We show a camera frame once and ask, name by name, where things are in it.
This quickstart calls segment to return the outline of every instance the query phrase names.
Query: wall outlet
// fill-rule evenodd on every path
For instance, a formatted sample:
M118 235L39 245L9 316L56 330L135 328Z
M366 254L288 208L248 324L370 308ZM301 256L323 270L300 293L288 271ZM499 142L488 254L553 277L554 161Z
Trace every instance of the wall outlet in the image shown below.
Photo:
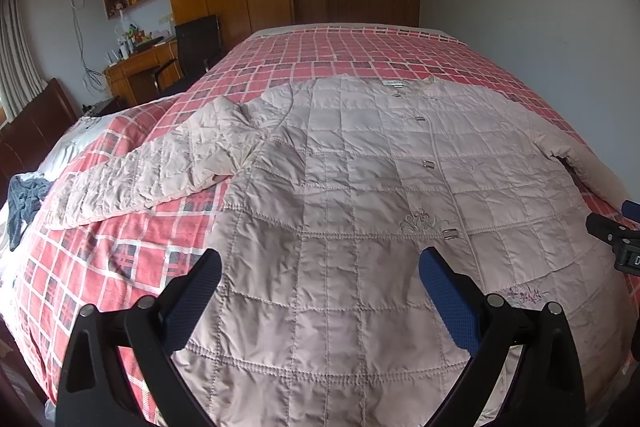
M174 14L169 13L167 15L165 15L164 17L158 19L158 24L166 24L169 21L174 20Z

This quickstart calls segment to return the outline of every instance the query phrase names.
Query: jacket sleeve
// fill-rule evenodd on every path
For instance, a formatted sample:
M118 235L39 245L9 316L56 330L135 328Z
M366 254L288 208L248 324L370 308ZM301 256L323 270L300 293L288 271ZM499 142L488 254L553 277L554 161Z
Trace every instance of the jacket sleeve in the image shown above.
M258 98L251 108L219 96L174 130L56 184L45 224L65 230L140 212L232 176L282 121Z
M578 178L599 198L620 210L630 198L622 181L593 152L540 115L512 102L498 92L484 89L485 100L503 114L551 158L563 158Z

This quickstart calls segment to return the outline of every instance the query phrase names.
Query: wooden headboard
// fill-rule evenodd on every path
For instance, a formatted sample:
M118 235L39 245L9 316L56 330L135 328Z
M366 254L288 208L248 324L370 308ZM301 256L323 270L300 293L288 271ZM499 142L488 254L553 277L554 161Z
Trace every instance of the wooden headboard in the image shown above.
M0 128L0 206L6 201L11 176L36 170L77 120L60 83L53 78L14 121Z

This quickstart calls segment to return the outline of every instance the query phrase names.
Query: blue gripper pad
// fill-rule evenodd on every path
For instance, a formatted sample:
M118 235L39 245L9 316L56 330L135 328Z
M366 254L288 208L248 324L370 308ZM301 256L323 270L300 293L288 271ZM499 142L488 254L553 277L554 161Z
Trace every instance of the blue gripper pad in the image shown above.
M433 247L420 254L418 272L456 346L474 357L480 347L478 316L454 283L455 272Z
M189 283L164 319L164 352L183 349L222 278L220 254L207 250L189 274Z
M640 204L634 203L633 201L625 201L622 203L622 215L625 216L626 219L640 223Z

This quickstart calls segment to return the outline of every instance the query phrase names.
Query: dark gray cloth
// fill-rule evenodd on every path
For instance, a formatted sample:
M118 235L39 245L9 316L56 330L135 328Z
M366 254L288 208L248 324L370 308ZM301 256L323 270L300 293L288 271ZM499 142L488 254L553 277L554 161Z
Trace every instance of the dark gray cloth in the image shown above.
M36 216L51 185L52 182L47 181L37 172L16 174L9 181L7 231L10 251L14 251L20 245L24 231Z

